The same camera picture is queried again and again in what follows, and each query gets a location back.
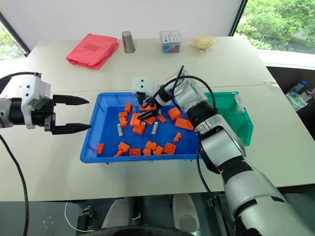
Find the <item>red cloth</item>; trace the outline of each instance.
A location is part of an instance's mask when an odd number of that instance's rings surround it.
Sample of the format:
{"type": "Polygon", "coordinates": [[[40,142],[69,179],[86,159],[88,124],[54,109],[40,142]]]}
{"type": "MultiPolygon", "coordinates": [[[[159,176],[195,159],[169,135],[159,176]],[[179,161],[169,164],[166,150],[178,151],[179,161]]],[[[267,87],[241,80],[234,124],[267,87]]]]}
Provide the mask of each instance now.
{"type": "Polygon", "coordinates": [[[65,59],[71,64],[98,70],[118,47],[116,38],[89,33],[65,59]]]}

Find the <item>orange block stud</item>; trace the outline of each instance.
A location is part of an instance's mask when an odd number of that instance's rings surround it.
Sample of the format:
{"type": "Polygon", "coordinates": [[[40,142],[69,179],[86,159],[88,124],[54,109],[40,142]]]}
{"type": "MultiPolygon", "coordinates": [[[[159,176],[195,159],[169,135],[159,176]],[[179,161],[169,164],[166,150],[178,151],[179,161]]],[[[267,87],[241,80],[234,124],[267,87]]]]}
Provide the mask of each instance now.
{"type": "Polygon", "coordinates": [[[183,129],[193,130],[191,122],[187,119],[177,118],[175,126],[183,129]]]}
{"type": "Polygon", "coordinates": [[[118,145],[118,149],[123,152],[128,152],[130,150],[130,146],[128,144],[120,142],[120,144],[118,145]]]}
{"type": "Polygon", "coordinates": [[[140,124],[140,125],[135,126],[132,131],[135,134],[143,135],[145,129],[146,129],[146,126],[143,124],[140,124]]]}
{"type": "Polygon", "coordinates": [[[139,107],[139,111],[141,111],[141,112],[151,111],[151,110],[155,110],[155,109],[156,109],[156,106],[155,106],[155,105],[152,106],[152,107],[147,106],[146,108],[139,107]]]}
{"type": "Polygon", "coordinates": [[[181,112],[177,109],[177,107],[169,109],[167,113],[172,120],[176,120],[177,118],[181,117],[181,112]]]}
{"type": "Polygon", "coordinates": [[[163,152],[163,147],[157,146],[157,148],[153,151],[154,155],[161,155],[163,152]]]}
{"type": "Polygon", "coordinates": [[[143,155],[145,155],[145,156],[151,156],[151,149],[145,148],[145,149],[143,150],[143,155]]]}
{"type": "Polygon", "coordinates": [[[124,111],[128,113],[132,112],[132,104],[126,103],[124,111]]]}
{"type": "Polygon", "coordinates": [[[128,125],[126,117],[119,117],[119,122],[122,125],[122,127],[126,127],[128,125]]]}
{"type": "Polygon", "coordinates": [[[136,113],[136,112],[132,114],[131,121],[130,121],[131,126],[137,126],[140,124],[141,120],[138,119],[139,115],[140,113],[136,113]]]}
{"type": "Polygon", "coordinates": [[[149,148],[149,149],[151,149],[151,150],[155,150],[156,148],[157,148],[157,144],[156,143],[153,143],[153,142],[151,142],[151,141],[147,141],[147,143],[146,143],[146,148],[149,148]]]}
{"type": "Polygon", "coordinates": [[[123,151],[121,150],[118,150],[118,152],[114,155],[114,156],[122,156],[124,154],[123,151]]]}
{"type": "Polygon", "coordinates": [[[174,142],[178,142],[181,137],[182,137],[182,134],[181,134],[180,132],[178,132],[178,133],[175,135],[173,141],[174,141],[174,142]]]}
{"type": "Polygon", "coordinates": [[[148,123],[149,125],[153,125],[154,121],[156,121],[155,117],[150,117],[148,119],[144,120],[146,123],[148,123]]]}
{"type": "Polygon", "coordinates": [[[96,149],[96,153],[97,154],[102,154],[103,153],[103,151],[104,151],[104,147],[105,147],[105,144],[98,144],[97,145],[97,149],[96,149]]]}
{"type": "Polygon", "coordinates": [[[130,149],[130,156],[141,156],[141,150],[139,148],[130,149]]]}
{"type": "Polygon", "coordinates": [[[127,112],[119,112],[119,113],[118,113],[118,116],[119,116],[119,117],[127,117],[127,116],[128,116],[128,113],[127,113],[127,112]]]}
{"type": "Polygon", "coordinates": [[[166,122],[166,119],[165,119],[164,116],[162,116],[162,115],[157,116],[157,118],[158,118],[159,121],[161,121],[162,123],[165,123],[165,122],[166,122]]]}
{"type": "Polygon", "coordinates": [[[164,152],[167,154],[171,154],[173,155],[176,149],[176,145],[174,144],[170,144],[170,143],[166,143],[165,148],[164,148],[164,152]]]}

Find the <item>silver battery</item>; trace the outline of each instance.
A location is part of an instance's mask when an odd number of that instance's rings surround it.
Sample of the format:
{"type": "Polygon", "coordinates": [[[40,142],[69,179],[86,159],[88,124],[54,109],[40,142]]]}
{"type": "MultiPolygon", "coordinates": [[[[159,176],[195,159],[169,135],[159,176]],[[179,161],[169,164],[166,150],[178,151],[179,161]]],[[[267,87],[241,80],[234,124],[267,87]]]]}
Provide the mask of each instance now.
{"type": "Polygon", "coordinates": [[[119,137],[123,137],[124,136],[123,127],[120,123],[117,124],[117,130],[119,137]]]}
{"type": "Polygon", "coordinates": [[[125,53],[134,53],[136,51],[136,48],[134,47],[131,32],[129,31],[122,32],[122,37],[125,53]]]}
{"type": "Polygon", "coordinates": [[[151,134],[155,136],[157,134],[157,130],[158,130],[158,122],[154,122],[151,134]]]}

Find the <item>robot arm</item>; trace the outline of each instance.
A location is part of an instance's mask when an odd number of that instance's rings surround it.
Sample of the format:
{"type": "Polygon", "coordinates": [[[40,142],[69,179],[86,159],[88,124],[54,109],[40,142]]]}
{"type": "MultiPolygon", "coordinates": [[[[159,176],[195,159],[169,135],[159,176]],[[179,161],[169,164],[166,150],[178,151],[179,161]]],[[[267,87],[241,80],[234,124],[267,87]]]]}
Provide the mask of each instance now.
{"type": "Polygon", "coordinates": [[[68,95],[53,95],[50,99],[50,84],[41,80],[40,73],[34,73],[26,84],[11,82],[0,94],[0,128],[25,124],[27,129],[34,129],[38,125],[52,134],[71,134],[91,127],[80,123],[56,126],[54,106],[57,103],[81,105],[89,102],[68,95]]]}
{"type": "MultiPolygon", "coordinates": [[[[135,79],[133,92],[146,97],[146,85],[151,83],[148,79],[135,79]]],[[[173,86],[174,82],[158,94],[154,100],[157,107],[170,103],[173,86]]],[[[199,153],[206,167],[222,177],[228,205],[240,235],[246,235],[249,230],[262,236],[314,235],[267,177],[244,159],[246,151],[242,141],[210,104],[195,80],[180,79],[174,97],[200,139],[199,153]]]]}

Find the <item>floor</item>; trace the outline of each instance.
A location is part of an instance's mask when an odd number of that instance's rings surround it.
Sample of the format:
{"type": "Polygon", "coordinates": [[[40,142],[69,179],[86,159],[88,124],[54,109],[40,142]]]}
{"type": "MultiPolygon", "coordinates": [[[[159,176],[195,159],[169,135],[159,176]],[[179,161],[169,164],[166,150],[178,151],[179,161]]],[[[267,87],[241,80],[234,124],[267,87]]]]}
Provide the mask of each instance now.
{"type": "MultiPolygon", "coordinates": [[[[287,201],[293,205],[304,221],[315,231],[315,191],[303,194],[285,194],[287,201]]],[[[206,194],[191,194],[196,206],[201,235],[224,236],[224,223],[220,214],[209,204],[206,194]]],[[[220,197],[224,205],[225,197],[220,197]]],[[[81,210],[91,206],[94,217],[89,229],[99,229],[106,213],[115,199],[97,199],[77,201],[67,206],[67,217],[76,227],[77,217],[81,210]]],[[[170,195],[146,196],[144,202],[144,223],[155,226],[173,227],[173,216],[170,207],[170,195]]],[[[74,236],[76,232],[64,218],[64,202],[30,202],[29,236],[74,236]]],[[[24,227],[24,203],[0,203],[0,235],[19,236],[24,227]]]]}

